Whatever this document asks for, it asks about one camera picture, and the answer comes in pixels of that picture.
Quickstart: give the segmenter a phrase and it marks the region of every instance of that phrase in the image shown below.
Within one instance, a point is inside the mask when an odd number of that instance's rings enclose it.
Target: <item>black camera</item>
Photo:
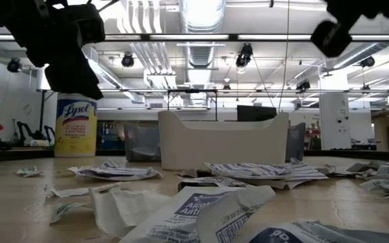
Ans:
[[[310,88],[310,81],[304,80],[299,85],[296,86],[297,90],[308,90]]]
[[[253,48],[250,43],[244,43],[244,46],[241,49],[238,58],[236,59],[236,66],[243,68],[249,64],[251,61],[251,56],[253,55]]]
[[[22,71],[22,64],[19,58],[12,58],[7,65],[7,70],[12,73],[19,73]]]
[[[122,58],[121,64],[125,68],[131,68],[134,65],[134,59],[132,53],[125,53]]]
[[[375,65],[375,59],[373,57],[368,57],[366,59],[364,59],[363,61],[361,61],[359,63],[359,65],[363,68],[366,68],[366,67],[373,67]]]

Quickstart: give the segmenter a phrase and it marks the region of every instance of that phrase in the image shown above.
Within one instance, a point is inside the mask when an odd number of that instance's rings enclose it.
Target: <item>lysol disinfecting wipes container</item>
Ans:
[[[58,94],[55,157],[93,157],[97,102],[80,94]]]

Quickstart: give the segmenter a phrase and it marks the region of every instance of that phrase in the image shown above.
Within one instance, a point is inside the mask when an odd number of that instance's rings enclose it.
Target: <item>workbench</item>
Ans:
[[[109,157],[83,159],[30,159],[0,162],[0,242],[59,243],[81,242],[100,236],[90,209],[69,212],[53,225],[49,219],[56,205],[62,202],[89,202],[89,196],[46,198],[45,184],[57,190],[102,186],[113,182],[92,178],[76,178],[69,167],[100,165]],[[125,163],[125,157],[112,157]],[[317,167],[323,164],[347,168],[364,160],[335,157],[305,157]],[[37,166],[44,173],[39,177],[22,178],[17,169]],[[160,169],[158,163],[127,163],[127,166]],[[181,179],[176,172],[165,171],[164,178],[131,182],[129,190],[149,190],[168,196],[177,193]],[[293,190],[276,190],[276,197],[262,206],[242,229],[256,225],[274,225],[299,219],[318,219],[324,224],[352,230],[389,233],[389,199],[381,193],[366,192],[359,187],[363,180],[333,178],[311,181]]]

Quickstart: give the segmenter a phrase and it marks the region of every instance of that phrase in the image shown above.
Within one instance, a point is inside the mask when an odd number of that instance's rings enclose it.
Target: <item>white ceiling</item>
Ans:
[[[69,0],[69,3],[84,3],[86,0]],[[226,1],[228,7],[225,11],[224,25],[222,32],[226,33],[274,33],[283,34],[287,33],[287,21],[289,17],[289,33],[293,34],[311,34],[315,27],[325,19],[333,18],[326,11],[306,11],[290,9],[289,16],[288,10],[284,7],[287,1],[275,0],[276,6],[269,8],[259,7],[259,4],[253,6],[252,3],[247,5],[244,2],[254,1]],[[94,0],[93,3],[103,5],[103,1]],[[110,7],[107,10],[108,16],[105,21],[106,33],[119,33],[120,31],[116,27],[116,17],[119,16],[119,4]],[[178,4],[178,0],[162,0],[162,5],[166,5],[166,9],[161,11],[161,23],[163,29],[167,33],[179,32],[180,21],[179,12],[173,11]],[[291,7],[308,7],[313,9],[319,9],[325,7],[322,1],[317,0],[297,0],[291,1]],[[0,33],[7,32],[6,29],[0,28]],[[351,30],[353,34],[385,34],[389,33],[389,20],[379,16],[375,20],[367,20],[361,18],[357,24]],[[351,44],[348,51],[358,47],[360,44]],[[252,60],[247,66],[247,70],[244,74],[236,75],[236,69],[234,65],[234,57],[239,52],[242,43],[226,43],[225,47],[218,48],[215,67],[217,71],[213,71],[211,82],[216,83],[216,86],[220,86],[224,83],[224,78],[231,79],[231,84],[236,88],[236,81],[240,83],[239,88],[256,88],[261,85],[261,79],[259,72],[256,68],[255,62]],[[313,64],[319,60],[324,59],[322,53],[311,43],[252,43],[255,58],[257,59],[257,65],[259,71],[268,86],[272,88],[281,88],[283,82],[289,81],[295,75],[302,72],[310,64]],[[143,67],[138,60],[135,60],[136,64],[131,68],[123,68],[121,65],[121,57],[125,52],[131,52],[128,43],[99,43],[94,45],[95,49],[101,54],[100,62],[106,65],[111,71],[119,76],[124,83],[124,80],[131,80],[131,78],[142,78]],[[186,81],[185,78],[185,60],[183,48],[177,47],[176,43],[167,43],[167,52],[172,63],[172,67],[177,74],[177,83],[183,84]],[[286,75],[284,75],[284,62],[287,54],[287,66]],[[24,50],[15,43],[0,43],[0,58],[10,57],[25,57]],[[109,57],[114,58],[114,62],[110,62]],[[389,61],[389,47],[379,53],[376,53],[373,57],[377,61],[376,66]],[[22,62],[29,63],[27,59],[23,58]],[[365,81],[377,80],[389,76],[389,64],[380,65],[379,67],[373,67],[372,70],[365,70]],[[361,87],[363,83],[363,76],[361,70],[354,69],[349,71],[349,83],[351,88]],[[142,88],[143,82],[127,82],[130,83],[131,88]],[[316,87],[317,83],[312,83],[312,88]],[[377,88],[389,88],[389,83],[378,86]]]

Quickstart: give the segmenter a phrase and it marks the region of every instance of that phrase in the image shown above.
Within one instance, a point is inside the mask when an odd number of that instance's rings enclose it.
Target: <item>cable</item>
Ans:
[[[253,54],[252,57],[253,57],[253,61],[255,61],[256,69],[257,69],[257,72],[259,73],[259,77],[261,77],[261,81],[262,81],[263,87],[265,88],[265,91],[267,91],[267,95],[268,95],[269,101],[271,102],[271,105],[273,106],[273,108],[275,108],[274,104],[273,104],[273,100],[271,99],[271,97],[270,97],[270,95],[268,93],[267,86],[265,85],[265,82],[263,81],[261,70],[259,70],[259,67],[257,65],[257,61],[256,61],[256,58],[255,58],[255,55]]]
[[[289,22],[290,22],[290,0],[288,0],[288,27],[287,27],[287,35],[286,35],[286,54],[284,56],[284,74],[283,74],[283,87],[282,92],[280,93],[280,101],[278,103],[278,112],[280,112],[280,107],[282,105],[284,86],[286,84],[286,66],[288,65],[288,49],[289,49]]]
[[[13,75],[13,74],[10,73],[10,76],[9,76],[9,78],[8,78],[8,81],[7,81],[7,86],[5,87],[3,99],[2,99],[1,105],[0,105],[0,109],[1,109],[1,110],[3,110],[3,108],[4,108],[5,97],[6,97],[6,95],[7,95],[7,91],[8,91],[9,85],[10,85],[11,75]]]

